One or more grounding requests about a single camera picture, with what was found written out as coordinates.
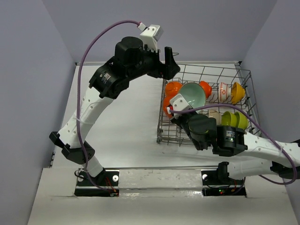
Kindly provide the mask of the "small white bowl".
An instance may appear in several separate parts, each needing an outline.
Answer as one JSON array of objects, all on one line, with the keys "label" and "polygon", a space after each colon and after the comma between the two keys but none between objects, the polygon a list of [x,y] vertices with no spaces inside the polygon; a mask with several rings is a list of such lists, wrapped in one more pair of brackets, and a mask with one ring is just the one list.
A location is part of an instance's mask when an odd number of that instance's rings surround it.
[{"label": "small white bowl", "polygon": [[165,86],[165,96],[174,97],[178,94],[178,91],[181,89],[182,84],[180,82],[168,82]]}]

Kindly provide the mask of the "orange square bowl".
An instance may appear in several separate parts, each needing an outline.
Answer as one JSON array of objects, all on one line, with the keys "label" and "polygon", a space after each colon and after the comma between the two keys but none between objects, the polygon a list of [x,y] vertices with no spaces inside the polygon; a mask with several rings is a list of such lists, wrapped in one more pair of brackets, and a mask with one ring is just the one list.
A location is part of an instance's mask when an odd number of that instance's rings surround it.
[{"label": "orange square bowl", "polygon": [[169,114],[168,111],[167,111],[167,107],[169,107],[171,104],[170,104],[170,100],[173,98],[173,96],[167,96],[164,98],[163,100],[163,112],[165,113],[165,115],[168,117],[168,118],[171,118],[173,115],[172,114]]}]

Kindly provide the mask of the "lime green bowl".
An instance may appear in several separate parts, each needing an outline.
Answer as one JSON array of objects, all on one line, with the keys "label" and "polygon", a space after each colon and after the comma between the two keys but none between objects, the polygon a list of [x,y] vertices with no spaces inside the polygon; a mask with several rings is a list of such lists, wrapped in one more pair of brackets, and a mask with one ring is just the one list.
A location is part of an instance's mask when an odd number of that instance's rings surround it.
[{"label": "lime green bowl", "polygon": [[235,112],[234,115],[237,119],[236,127],[245,130],[248,127],[247,117],[241,112]]},{"label": "lime green bowl", "polygon": [[236,127],[237,126],[237,117],[232,112],[224,112],[221,116],[221,125],[222,126],[231,126]]}]

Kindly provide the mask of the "pale green ceramic bowl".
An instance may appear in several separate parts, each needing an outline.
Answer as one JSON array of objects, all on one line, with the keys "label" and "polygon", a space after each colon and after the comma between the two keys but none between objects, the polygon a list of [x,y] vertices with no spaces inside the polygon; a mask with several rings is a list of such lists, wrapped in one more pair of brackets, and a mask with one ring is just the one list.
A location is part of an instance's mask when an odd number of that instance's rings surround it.
[{"label": "pale green ceramic bowl", "polygon": [[199,108],[205,106],[206,95],[203,88],[197,83],[186,83],[179,90],[184,99],[192,108]]}]

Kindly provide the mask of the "orange round bowl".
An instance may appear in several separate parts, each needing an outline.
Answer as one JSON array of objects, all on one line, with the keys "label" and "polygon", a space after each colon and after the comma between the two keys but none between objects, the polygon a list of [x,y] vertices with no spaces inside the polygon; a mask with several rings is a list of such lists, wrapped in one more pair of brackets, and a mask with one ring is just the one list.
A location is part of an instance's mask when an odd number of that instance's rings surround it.
[{"label": "orange round bowl", "polygon": [[200,86],[203,88],[205,92],[206,99],[212,94],[212,87],[205,81],[200,81]]}]

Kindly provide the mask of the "grey wire dish rack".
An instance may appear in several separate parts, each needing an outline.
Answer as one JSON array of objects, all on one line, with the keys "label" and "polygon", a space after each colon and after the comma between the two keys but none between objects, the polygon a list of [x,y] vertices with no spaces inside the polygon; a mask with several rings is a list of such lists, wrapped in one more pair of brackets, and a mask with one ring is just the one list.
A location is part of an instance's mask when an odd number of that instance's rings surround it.
[{"label": "grey wire dish rack", "polygon": [[[206,100],[206,104],[220,104],[218,98],[218,87],[226,83],[229,88],[234,83],[239,83],[245,90],[245,95],[235,106],[250,116],[256,123],[260,123],[252,73],[243,69],[240,62],[229,63],[200,63],[179,62],[180,72],[171,80],[181,84],[200,83],[205,81],[212,88],[212,94]],[[177,125],[171,123],[171,119],[163,112],[163,101],[165,98],[165,87],[169,81],[164,80],[161,90],[160,112],[157,126],[157,143],[176,144],[178,146],[191,146],[192,142],[186,133]]]}]

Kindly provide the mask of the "red white patterned bowl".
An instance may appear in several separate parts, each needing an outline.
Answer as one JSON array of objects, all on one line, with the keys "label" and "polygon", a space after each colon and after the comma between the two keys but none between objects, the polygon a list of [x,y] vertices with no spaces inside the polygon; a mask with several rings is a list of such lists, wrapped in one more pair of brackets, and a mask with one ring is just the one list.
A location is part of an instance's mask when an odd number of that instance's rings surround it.
[{"label": "red white patterned bowl", "polygon": [[218,100],[219,102],[229,101],[231,98],[231,87],[229,84],[221,82],[218,86]]}]

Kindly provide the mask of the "yellow bowl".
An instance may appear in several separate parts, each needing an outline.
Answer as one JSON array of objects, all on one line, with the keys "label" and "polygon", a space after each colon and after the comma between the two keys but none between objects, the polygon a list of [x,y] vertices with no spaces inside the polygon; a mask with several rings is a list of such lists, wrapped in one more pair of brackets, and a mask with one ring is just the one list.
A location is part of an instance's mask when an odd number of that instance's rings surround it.
[{"label": "yellow bowl", "polygon": [[232,86],[231,96],[232,96],[231,99],[232,104],[236,105],[244,98],[245,89],[238,82],[235,82]]}]

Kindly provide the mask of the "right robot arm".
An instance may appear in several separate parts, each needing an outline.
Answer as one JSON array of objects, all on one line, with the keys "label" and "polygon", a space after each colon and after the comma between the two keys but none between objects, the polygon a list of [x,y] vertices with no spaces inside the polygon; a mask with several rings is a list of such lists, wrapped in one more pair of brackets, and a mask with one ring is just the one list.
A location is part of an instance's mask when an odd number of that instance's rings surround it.
[{"label": "right robot arm", "polygon": [[241,128],[218,125],[214,118],[186,113],[171,120],[185,131],[197,150],[212,148],[220,157],[247,156],[239,162],[220,162],[213,177],[219,183],[241,180],[256,175],[276,174],[284,179],[300,177],[300,145],[271,141]]}]

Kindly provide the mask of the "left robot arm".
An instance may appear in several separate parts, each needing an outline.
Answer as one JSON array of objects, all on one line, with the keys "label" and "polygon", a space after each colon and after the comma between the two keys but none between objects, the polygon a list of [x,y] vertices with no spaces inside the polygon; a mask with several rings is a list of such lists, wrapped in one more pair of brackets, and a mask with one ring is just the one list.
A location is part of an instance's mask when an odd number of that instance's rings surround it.
[{"label": "left robot arm", "polygon": [[137,37],[124,37],[116,44],[114,56],[91,77],[84,98],[77,102],[75,114],[61,130],[51,132],[50,140],[61,148],[67,160],[82,165],[87,179],[98,186],[106,177],[105,169],[85,138],[100,114],[129,87],[130,81],[143,75],[171,80],[179,71],[171,47],[165,47],[162,63],[158,50],[151,51]]}]

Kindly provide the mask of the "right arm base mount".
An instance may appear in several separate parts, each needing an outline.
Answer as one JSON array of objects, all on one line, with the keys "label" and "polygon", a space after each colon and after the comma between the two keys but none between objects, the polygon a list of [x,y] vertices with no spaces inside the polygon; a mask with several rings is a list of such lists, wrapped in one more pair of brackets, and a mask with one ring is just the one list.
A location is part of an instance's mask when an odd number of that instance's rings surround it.
[{"label": "right arm base mount", "polygon": [[204,170],[202,174],[203,196],[246,196],[245,178],[229,177],[229,162],[221,162],[215,170]]}]

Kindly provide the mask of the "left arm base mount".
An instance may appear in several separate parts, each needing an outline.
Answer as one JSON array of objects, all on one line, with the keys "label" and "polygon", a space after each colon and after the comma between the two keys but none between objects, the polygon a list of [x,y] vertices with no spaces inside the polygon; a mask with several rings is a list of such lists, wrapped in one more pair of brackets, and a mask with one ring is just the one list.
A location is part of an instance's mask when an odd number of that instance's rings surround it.
[{"label": "left arm base mount", "polygon": [[74,172],[76,180],[75,196],[78,197],[118,197],[119,196],[119,178],[118,170],[104,170],[97,177],[91,177],[96,184],[93,185],[83,169]]}]

